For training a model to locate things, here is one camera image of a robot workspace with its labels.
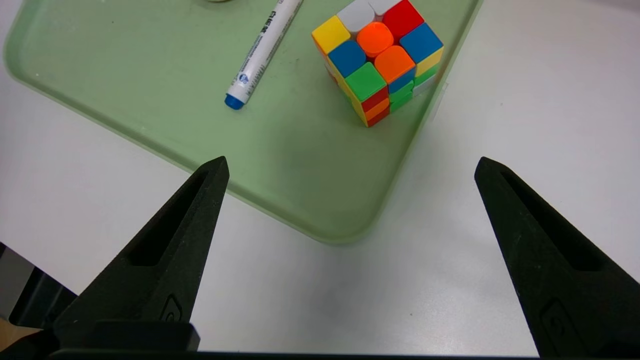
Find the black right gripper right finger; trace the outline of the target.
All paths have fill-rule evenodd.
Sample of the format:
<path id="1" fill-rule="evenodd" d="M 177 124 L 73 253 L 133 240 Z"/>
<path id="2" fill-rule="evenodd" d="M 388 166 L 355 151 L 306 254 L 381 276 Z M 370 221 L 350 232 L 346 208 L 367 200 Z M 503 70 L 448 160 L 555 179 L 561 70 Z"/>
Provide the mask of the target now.
<path id="1" fill-rule="evenodd" d="M 538 356 L 637 359 L 638 281 L 504 164 L 474 180 Z"/>

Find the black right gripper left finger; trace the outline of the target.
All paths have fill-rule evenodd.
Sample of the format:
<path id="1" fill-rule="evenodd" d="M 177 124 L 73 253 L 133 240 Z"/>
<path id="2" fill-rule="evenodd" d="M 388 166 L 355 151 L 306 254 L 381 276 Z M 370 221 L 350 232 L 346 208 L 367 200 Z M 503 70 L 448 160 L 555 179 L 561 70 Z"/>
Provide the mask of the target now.
<path id="1" fill-rule="evenodd" d="M 202 164 L 54 323 L 62 349 L 194 351 L 190 323 L 230 178 Z"/>

